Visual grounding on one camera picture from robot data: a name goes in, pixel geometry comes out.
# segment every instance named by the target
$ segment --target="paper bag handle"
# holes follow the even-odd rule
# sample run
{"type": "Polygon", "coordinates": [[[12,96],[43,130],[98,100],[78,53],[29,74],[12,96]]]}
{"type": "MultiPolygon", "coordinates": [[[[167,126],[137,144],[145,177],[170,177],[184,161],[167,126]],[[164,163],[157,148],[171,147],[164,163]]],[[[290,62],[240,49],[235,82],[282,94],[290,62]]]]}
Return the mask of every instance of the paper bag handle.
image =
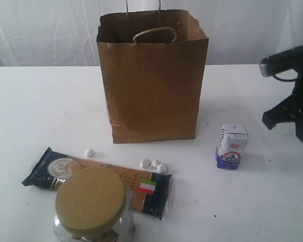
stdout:
{"type": "Polygon", "coordinates": [[[137,40],[136,38],[138,38],[139,36],[143,35],[143,34],[148,34],[148,33],[152,33],[152,32],[156,32],[156,31],[164,31],[164,30],[169,30],[173,33],[174,35],[174,39],[172,40],[172,43],[174,43],[177,39],[177,32],[175,29],[171,28],[171,27],[161,27],[161,28],[156,28],[156,29],[148,29],[148,30],[145,30],[145,31],[142,31],[138,34],[136,34],[133,38],[132,38],[132,41],[137,44],[137,40]]]}
{"type": "MultiPolygon", "coordinates": [[[[158,2],[159,2],[158,16],[160,18],[161,17],[161,0],[159,0],[158,2]]],[[[127,18],[129,19],[128,0],[126,0],[126,7],[127,7],[127,18]]]]}

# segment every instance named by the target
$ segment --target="italian flag label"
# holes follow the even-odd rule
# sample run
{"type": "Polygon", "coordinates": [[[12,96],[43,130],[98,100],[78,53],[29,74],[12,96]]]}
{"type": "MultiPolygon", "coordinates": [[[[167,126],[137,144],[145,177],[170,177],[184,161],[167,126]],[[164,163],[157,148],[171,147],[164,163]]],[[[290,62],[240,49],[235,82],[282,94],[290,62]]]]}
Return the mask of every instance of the italian flag label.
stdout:
{"type": "Polygon", "coordinates": [[[137,191],[154,195],[156,184],[156,182],[151,180],[140,179],[140,187],[138,187],[137,191]]]}

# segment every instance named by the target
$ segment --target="red logo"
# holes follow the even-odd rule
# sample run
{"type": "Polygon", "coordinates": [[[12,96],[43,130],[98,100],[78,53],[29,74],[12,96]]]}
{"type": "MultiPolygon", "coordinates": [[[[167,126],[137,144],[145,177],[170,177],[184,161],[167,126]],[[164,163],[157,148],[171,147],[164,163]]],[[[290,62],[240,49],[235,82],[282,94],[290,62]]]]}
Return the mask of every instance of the red logo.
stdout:
{"type": "Polygon", "coordinates": [[[236,144],[230,144],[231,148],[239,148],[240,145],[236,145],[236,144]]]}

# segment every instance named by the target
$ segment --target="brown paper bag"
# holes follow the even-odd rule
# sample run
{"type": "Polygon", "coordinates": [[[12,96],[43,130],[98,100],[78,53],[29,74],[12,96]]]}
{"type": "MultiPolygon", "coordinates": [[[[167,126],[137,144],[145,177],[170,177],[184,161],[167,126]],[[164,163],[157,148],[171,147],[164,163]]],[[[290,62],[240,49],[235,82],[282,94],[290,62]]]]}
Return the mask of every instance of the brown paper bag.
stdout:
{"type": "Polygon", "coordinates": [[[100,18],[97,45],[114,143],[195,138],[208,44],[185,10],[100,18]]]}

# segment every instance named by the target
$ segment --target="glass jar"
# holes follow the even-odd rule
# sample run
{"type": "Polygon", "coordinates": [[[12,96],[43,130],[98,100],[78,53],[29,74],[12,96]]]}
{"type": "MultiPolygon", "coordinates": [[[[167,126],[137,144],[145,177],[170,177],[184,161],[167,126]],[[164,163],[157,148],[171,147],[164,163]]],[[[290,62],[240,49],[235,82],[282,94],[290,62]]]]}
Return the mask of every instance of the glass jar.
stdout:
{"type": "Polygon", "coordinates": [[[131,242],[135,231],[131,200],[130,187],[110,169],[91,167],[80,170],[68,178],[58,191],[57,214],[53,221],[54,234],[61,242],[131,242]],[[103,179],[94,179],[101,174],[104,175],[103,179]],[[93,183],[93,186],[81,191],[81,186],[86,186],[87,182],[93,183]],[[73,191],[72,186],[77,183],[80,185],[73,191]],[[100,185],[104,187],[102,190],[95,188],[100,185]],[[98,195],[91,196],[90,193],[94,192],[98,195]]]}

